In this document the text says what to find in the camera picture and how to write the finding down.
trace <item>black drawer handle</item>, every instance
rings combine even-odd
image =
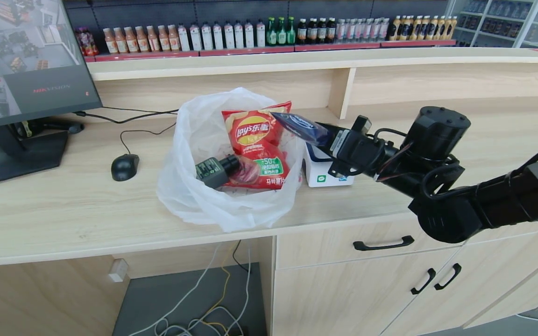
[[[410,293],[412,293],[412,295],[418,295],[420,294],[420,292],[423,291],[423,289],[427,288],[427,286],[429,285],[429,283],[431,283],[431,281],[433,281],[433,279],[435,279],[435,270],[433,270],[433,268],[429,268],[429,270],[427,270],[427,274],[429,274],[429,280],[427,280],[427,283],[425,283],[425,285],[423,285],[423,287],[421,287],[421,289],[416,289],[416,287],[414,287],[413,289],[410,290]]]
[[[440,290],[446,288],[448,285],[450,285],[450,283],[452,281],[454,281],[455,277],[457,277],[458,274],[460,274],[460,271],[462,270],[462,266],[460,266],[460,264],[458,264],[458,263],[454,264],[454,266],[452,266],[452,268],[454,268],[454,275],[452,276],[450,281],[447,281],[447,283],[445,285],[440,285],[439,283],[436,283],[435,284],[435,290],[436,291],[440,291]]]
[[[404,247],[412,243],[414,243],[414,238],[412,238],[412,236],[403,236],[402,242],[400,244],[395,244],[395,245],[371,247],[371,246],[365,245],[365,243],[363,242],[354,242],[352,243],[352,245],[354,245],[354,249],[357,249],[358,251],[375,251],[375,250],[395,249],[396,247]]]

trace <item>computer monitor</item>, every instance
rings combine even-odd
[[[62,0],[0,0],[0,181],[59,166],[68,139],[10,124],[101,106]]]

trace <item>computer mouse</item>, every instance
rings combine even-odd
[[[120,182],[133,178],[136,175],[138,161],[140,159],[136,154],[124,154],[115,158],[111,164],[111,177]]]

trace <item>white plastic bag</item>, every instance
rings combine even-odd
[[[284,131],[280,149],[290,173],[280,190],[256,191],[205,186],[196,179],[195,164],[210,157],[221,160],[233,150],[222,110],[256,110],[277,104],[243,88],[199,96],[177,113],[173,148],[163,164],[157,185],[159,200],[185,222],[219,224],[225,232],[257,226],[271,227],[294,204],[300,186],[303,141]]]

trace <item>small white box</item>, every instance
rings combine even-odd
[[[338,185],[352,185],[354,176],[335,178],[328,174],[333,161],[329,156],[315,146],[306,144],[304,152],[304,166],[308,187],[335,187]]]

